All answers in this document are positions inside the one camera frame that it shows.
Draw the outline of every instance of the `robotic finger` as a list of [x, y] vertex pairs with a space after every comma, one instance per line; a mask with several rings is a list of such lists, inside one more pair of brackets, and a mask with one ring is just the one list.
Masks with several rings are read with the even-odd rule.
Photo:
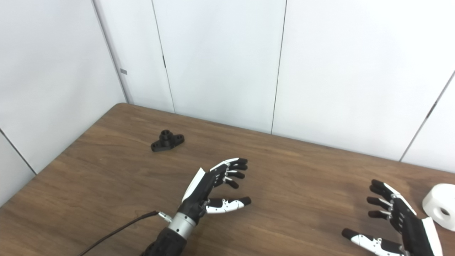
[[377, 198], [377, 197], [369, 196], [369, 197], [367, 197], [367, 202], [371, 205], [380, 206], [380, 207], [382, 207], [382, 209], [384, 209], [386, 211], [389, 211], [390, 208], [392, 207], [391, 203], [387, 202], [384, 199]]
[[383, 210], [371, 210], [368, 212], [370, 218], [390, 220], [392, 214]]
[[401, 244], [393, 241], [363, 235], [351, 229], [344, 229], [341, 235], [358, 246], [379, 256], [405, 256]]
[[233, 181], [230, 177], [239, 179], [245, 178], [245, 174], [238, 170], [246, 170], [248, 160], [244, 158], [233, 158], [224, 160], [221, 163], [215, 165], [210, 169], [210, 173], [216, 176], [214, 187], [218, 187], [221, 184], [228, 184], [234, 189], [238, 189], [237, 182]]
[[210, 199], [210, 202], [206, 206], [206, 210], [208, 214], [225, 213], [238, 210], [249, 205], [250, 203], [251, 199], [249, 197], [228, 200], [221, 198], [213, 198]]
[[399, 195], [400, 193], [396, 191], [394, 188], [389, 186], [388, 184], [379, 181], [377, 179], [373, 179], [370, 185], [371, 192], [381, 195], [387, 201], [392, 200], [392, 195]]

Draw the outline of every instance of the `black mechanical part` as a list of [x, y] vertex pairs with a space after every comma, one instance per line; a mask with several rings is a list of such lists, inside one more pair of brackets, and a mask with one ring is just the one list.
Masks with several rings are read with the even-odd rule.
[[370, 218], [388, 220], [390, 218], [390, 213], [382, 210], [371, 210], [368, 212], [368, 216]]
[[396, 254], [403, 254], [400, 247], [401, 247], [401, 244], [395, 243], [395, 242], [387, 240], [387, 239], [382, 239], [382, 241], [381, 241], [381, 248], [384, 251], [390, 251], [390, 252], [396, 253]]
[[178, 207], [177, 212], [187, 215], [197, 225], [199, 219], [205, 215], [206, 205], [203, 203], [208, 201], [208, 195], [213, 189], [217, 174], [217, 172], [205, 173], [193, 193]]
[[223, 199], [221, 198], [210, 199], [210, 203], [208, 203], [207, 206], [221, 208], [223, 207]]
[[164, 228], [141, 256], [179, 256], [187, 241], [169, 228]]
[[384, 209], [386, 211], [389, 211], [389, 208], [392, 206], [391, 203], [385, 201], [384, 199], [380, 199], [380, 198], [372, 197], [372, 196], [367, 197], [367, 202], [372, 205], [380, 206], [380, 207], [382, 207], [382, 209]]
[[174, 135], [169, 130], [162, 130], [159, 138], [150, 145], [153, 152], [171, 150], [185, 141], [182, 134]]
[[236, 177], [236, 178], [239, 178], [239, 179], [244, 179], [245, 178], [245, 174], [243, 174], [241, 172], [238, 172], [238, 171], [227, 171], [227, 176], [228, 177]]
[[238, 189], [239, 188], [238, 183], [233, 181], [233, 180], [231, 180], [231, 179], [226, 179], [225, 183], [228, 184], [229, 186], [231, 186], [231, 188], [233, 188], [233, 189]]
[[403, 246], [413, 256], [433, 256], [422, 221], [417, 217], [404, 219]]
[[370, 191], [381, 195], [388, 202], [392, 200], [391, 195], [393, 194], [393, 191], [391, 191], [382, 181], [379, 181], [377, 179], [371, 180]]

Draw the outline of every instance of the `white tape roll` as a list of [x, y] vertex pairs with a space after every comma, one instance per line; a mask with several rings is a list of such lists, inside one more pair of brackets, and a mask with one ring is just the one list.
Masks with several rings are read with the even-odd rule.
[[455, 231], [455, 185], [437, 184], [424, 198], [422, 206], [436, 223]]

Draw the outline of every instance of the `robotic hand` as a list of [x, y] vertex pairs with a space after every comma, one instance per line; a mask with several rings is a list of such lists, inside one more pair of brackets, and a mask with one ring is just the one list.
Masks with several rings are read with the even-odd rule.
[[367, 202], [384, 210], [369, 211], [371, 218], [388, 220], [403, 238], [403, 244], [344, 229], [351, 242], [379, 256], [442, 256], [441, 243], [433, 220], [419, 219], [406, 199], [384, 182], [372, 180], [370, 190], [384, 199], [367, 197]]
[[143, 256], [178, 256], [187, 244], [193, 228], [199, 223], [199, 219], [206, 213], [225, 213], [240, 209], [251, 203], [249, 197], [239, 199], [209, 199], [208, 196], [214, 187], [224, 183], [234, 189], [238, 184], [231, 178], [245, 178], [245, 175], [238, 170], [246, 170], [248, 161], [243, 158], [224, 160], [205, 172], [202, 168], [198, 170], [185, 195], [182, 204], [178, 207], [174, 218], [164, 213], [159, 213], [167, 220], [169, 226], [164, 228], [157, 237], [157, 240], [149, 245]]

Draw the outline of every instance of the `wooden table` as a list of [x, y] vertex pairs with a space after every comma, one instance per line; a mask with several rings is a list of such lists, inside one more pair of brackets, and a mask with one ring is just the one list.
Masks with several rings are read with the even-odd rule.
[[[163, 129], [185, 143], [153, 153]], [[0, 255], [77, 255], [148, 211], [173, 215], [199, 167], [233, 157], [249, 160], [246, 178], [212, 195], [253, 203], [202, 218], [184, 255], [372, 255], [340, 234], [349, 227], [400, 241], [389, 223], [367, 216], [378, 209], [365, 200], [371, 179], [399, 190], [420, 217], [433, 185], [455, 184], [446, 172], [118, 104], [0, 208]], [[137, 256], [166, 225], [142, 220], [87, 255]], [[437, 230], [445, 255], [455, 255], [455, 233]]]

